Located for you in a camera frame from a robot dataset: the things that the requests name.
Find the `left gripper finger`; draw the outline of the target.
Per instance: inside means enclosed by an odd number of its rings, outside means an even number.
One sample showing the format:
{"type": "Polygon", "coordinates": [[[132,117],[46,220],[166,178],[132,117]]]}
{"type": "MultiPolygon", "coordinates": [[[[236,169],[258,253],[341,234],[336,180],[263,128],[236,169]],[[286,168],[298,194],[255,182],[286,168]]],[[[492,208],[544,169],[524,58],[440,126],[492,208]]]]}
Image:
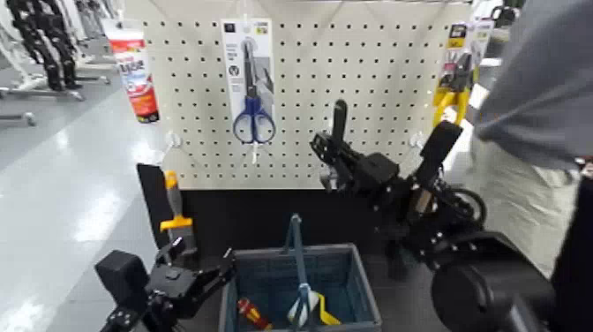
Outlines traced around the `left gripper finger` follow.
{"type": "Polygon", "coordinates": [[[182,237],[177,237],[161,248],[155,255],[154,267],[164,268],[184,266],[185,241],[182,237]]]}
{"type": "Polygon", "coordinates": [[[221,264],[215,268],[200,270],[196,274],[193,302],[205,302],[235,276],[235,254],[231,247],[221,257],[221,264]]]}

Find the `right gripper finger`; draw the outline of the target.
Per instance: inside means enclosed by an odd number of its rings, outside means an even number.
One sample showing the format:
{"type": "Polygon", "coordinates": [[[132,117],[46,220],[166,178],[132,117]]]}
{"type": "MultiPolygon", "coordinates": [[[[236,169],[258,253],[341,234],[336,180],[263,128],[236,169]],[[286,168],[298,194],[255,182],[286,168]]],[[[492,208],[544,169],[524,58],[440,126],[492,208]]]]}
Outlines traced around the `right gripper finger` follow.
{"type": "Polygon", "coordinates": [[[344,141],[338,141],[325,132],[317,132],[310,146],[315,155],[339,174],[351,174],[357,164],[357,152],[344,141]]]}

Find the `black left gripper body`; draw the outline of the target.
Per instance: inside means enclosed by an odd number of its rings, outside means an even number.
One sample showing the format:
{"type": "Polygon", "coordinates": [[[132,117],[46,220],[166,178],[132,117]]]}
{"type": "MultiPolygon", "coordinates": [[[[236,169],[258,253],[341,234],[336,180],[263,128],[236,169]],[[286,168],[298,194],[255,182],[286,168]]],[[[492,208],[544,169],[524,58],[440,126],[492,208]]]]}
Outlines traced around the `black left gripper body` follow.
{"type": "Polygon", "coordinates": [[[146,286],[154,319],[176,322],[192,318],[199,309],[196,298],[204,287],[202,276],[202,270],[154,266],[146,286]]]}

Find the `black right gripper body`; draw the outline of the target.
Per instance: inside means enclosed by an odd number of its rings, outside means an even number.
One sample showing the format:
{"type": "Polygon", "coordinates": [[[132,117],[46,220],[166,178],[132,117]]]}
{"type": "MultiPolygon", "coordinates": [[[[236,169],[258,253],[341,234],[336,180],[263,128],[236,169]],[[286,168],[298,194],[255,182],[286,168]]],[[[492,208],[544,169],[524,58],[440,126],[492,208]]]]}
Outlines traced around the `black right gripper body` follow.
{"type": "Polygon", "coordinates": [[[398,178],[400,166],[381,153],[343,154],[346,176],[342,180],[345,192],[370,195],[398,178]]]}

